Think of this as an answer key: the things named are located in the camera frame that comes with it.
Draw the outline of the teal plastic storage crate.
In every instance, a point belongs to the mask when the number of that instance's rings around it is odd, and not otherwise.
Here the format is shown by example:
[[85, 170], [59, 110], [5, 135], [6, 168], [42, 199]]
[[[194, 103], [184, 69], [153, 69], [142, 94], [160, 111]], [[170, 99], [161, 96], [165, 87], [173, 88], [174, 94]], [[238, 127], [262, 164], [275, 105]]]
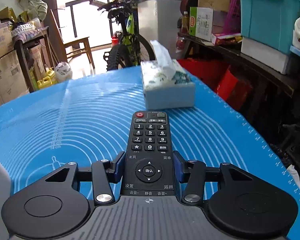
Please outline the teal plastic storage crate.
[[290, 53], [300, 0], [240, 0], [241, 35]]

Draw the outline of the white patterned tissue box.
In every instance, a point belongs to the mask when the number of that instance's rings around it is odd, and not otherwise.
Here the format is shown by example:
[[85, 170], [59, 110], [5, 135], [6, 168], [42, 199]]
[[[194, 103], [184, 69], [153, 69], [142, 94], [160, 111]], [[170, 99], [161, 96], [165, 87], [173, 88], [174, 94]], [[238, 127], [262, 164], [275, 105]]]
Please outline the white patterned tissue box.
[[155, 60], [141, 63], [143, 96], [147, 110], [194, 106], [195, 85], [189, 74], [157, 40], [151, 40]]

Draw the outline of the large stacked cardboard boxes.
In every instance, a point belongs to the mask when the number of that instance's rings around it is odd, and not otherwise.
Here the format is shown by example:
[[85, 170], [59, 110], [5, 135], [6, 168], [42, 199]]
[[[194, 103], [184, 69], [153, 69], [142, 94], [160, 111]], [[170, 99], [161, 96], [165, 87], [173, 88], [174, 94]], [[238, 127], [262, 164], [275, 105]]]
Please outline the large stacked cardboard boxes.
[[29, 92], [9, 24], [0, 24], [0, 106]]

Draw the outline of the black TV remote control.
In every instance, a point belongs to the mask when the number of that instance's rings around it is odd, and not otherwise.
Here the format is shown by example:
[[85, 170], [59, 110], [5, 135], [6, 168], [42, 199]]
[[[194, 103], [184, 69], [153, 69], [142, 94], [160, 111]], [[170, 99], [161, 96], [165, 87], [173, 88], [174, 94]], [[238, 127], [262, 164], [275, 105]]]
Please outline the black TV remote control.
[[165, 112], [133, 114], [122, 176], [122, 196], [175, 195], [170, 123]]

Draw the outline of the green black bicycle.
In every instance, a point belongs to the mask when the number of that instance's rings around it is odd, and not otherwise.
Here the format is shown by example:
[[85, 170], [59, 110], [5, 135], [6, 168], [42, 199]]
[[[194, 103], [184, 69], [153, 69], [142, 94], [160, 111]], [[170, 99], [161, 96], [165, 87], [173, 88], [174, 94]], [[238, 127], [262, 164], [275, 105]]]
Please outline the green black bicycle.
[[131, 1], [114, 0], [103, 3], [91, 0], [91, 5], [97, 6], [98, 10], [105, 10], [109, 20], [121, 25], [113, 39], [111, 50], [104, 53], [107, 70], [117, 70], [132, 66], [139, 66], [142, 61], [154, 61], [155, 53], [149, 42], [139, 33], [138, 22], [134, 20], [135, 8]]

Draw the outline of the red plastic bucket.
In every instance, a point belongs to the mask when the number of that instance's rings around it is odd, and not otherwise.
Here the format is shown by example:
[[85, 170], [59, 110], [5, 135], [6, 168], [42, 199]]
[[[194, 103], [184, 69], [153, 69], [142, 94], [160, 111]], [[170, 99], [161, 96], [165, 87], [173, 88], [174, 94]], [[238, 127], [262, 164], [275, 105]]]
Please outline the red plastic bucket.
[[114, 47], [115, 45], [119, 44], [119, 39], [116, 36], [111, 38], [111, 46]]

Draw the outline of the green white carton box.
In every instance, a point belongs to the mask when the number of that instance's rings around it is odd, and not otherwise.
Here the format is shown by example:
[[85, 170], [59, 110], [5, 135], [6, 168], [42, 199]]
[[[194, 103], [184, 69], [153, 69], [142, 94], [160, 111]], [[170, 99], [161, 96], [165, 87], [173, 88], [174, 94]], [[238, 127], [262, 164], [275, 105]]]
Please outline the green white carton box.
[[191, 36], [211, 41], [213, 26], [213, 9], [202, 7], [190, 7], [190, 27]]

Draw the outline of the white chest freezer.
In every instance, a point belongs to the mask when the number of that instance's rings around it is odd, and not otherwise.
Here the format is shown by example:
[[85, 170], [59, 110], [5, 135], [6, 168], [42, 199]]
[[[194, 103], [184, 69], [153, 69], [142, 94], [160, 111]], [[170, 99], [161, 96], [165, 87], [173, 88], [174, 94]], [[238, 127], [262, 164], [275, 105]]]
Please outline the white chest freezer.
[[157, 40], [168, 49], [171, 58], [178, 59], [177, 22], [181, 17], [181, 0], [139, 0], [139, 32], [147, 40]]

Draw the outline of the yellow oil jug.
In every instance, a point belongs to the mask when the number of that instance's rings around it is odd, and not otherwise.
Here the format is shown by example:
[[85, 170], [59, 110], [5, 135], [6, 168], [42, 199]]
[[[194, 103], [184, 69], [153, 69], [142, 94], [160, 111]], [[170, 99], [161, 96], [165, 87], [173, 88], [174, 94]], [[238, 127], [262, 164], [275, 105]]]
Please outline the yellow oil jug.
[[43, 79], [37, 81], [37, 86], [39, 89], [44, 89], [57, 83], [58, 80], [56, 77], [56, 72], [52, 68], [49, 68], [46, 71], [46, 76]]

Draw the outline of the white plastic bag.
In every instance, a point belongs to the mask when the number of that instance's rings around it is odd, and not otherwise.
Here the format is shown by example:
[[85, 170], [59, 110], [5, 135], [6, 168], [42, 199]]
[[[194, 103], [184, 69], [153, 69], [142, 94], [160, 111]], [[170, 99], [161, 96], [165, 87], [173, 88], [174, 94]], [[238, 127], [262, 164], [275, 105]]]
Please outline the white plastic bag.
[[58, 83], [62, 83], [64, 81], [72, 79], [72, 70], [67, 62], [60, 62], [59, 64], [57, 64], [57, 66], [55, 67], [55, 74]]

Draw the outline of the wooden chair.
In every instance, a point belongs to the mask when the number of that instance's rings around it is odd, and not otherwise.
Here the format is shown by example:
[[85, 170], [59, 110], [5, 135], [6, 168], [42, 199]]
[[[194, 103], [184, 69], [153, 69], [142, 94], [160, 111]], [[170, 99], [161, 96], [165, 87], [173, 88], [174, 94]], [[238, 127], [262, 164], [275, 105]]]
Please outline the wooden chair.
[[[63, 41], [60, 29], [58, 27], [58, 24], [57, 24], [57, 21], [53, 14], [52, 9], [50, 10], [50, 15], [52, 16], [52, 19], [53, 19], [53, 29], [57, 33], [56, 34], [57, 44], [58, 44], [58, 47], [61, 49], [61, 61], [68, 62], [68, 59], [80, 56], [82, 54], [86, 54], [88, 57], [89, 63], [92, 65], [93, 69], [95, 69], [95, 64], [93, 61], [92, 51], [91, 51], [90, 43], [89, 43], [89, 37], [75, 38], [69, 42]], [[79, 47], [69, 53], [66, 52], [66, 48], [73, 47], [73, 46], [79, 46], [81, 43], [84, 46], [83, 49]]]

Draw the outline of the blue silicone table mat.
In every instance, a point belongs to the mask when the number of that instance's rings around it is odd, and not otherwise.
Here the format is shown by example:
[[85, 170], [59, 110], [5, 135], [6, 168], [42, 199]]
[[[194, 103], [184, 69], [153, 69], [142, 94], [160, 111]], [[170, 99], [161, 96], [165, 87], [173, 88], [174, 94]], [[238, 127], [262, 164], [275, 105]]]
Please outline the blue silicone table mat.
[[[172, 145], [208, 166], [232, 163], [294, 196], [300, 239], [300, 189], [255, 127], [198, 78], [192, 108], [168, 110]], [[139, 67], [117, 70], [23, 95], [0, 106], [0, 163], [16, 193], [74, 161], [90, 166], [127, 147], [133, 113], [145, 109]]]

